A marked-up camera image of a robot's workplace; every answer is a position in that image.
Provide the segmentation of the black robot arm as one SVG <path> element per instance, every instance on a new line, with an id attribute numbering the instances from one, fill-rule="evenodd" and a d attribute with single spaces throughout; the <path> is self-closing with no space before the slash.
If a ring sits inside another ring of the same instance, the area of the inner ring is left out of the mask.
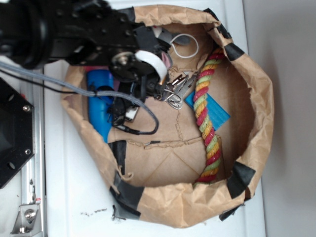
<path id="1" fill-rule="evenodd" d="M 26 69 L 65 60 L 107 66 L 139 99 L 161 99 L 168 45 L 136 21 L 134 8 L 104 0 L 10 0 L 0 5 L 0 53 Z"/>

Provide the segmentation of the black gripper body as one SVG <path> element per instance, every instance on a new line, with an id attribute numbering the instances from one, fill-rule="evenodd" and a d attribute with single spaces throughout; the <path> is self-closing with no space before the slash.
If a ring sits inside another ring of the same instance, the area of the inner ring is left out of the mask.
<path id="1" fill-rule="evenodd" d="M 115 55 L 110 70 L 122 83 L 130 84 L 130 94 L 142 101 L 147 96 L 160 100 L 169 80 L 172 59 L 166 43 L 160 43 L 150 26 L 133 25 L 138 49 Z"/>

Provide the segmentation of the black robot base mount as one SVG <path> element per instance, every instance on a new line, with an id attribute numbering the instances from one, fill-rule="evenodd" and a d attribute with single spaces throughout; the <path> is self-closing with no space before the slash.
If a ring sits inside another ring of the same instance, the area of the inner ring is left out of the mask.
<path id="1" fill-rule="evenodd" d="M 34 154 L 33 105 L 0 79 L 0 187 Z"/>

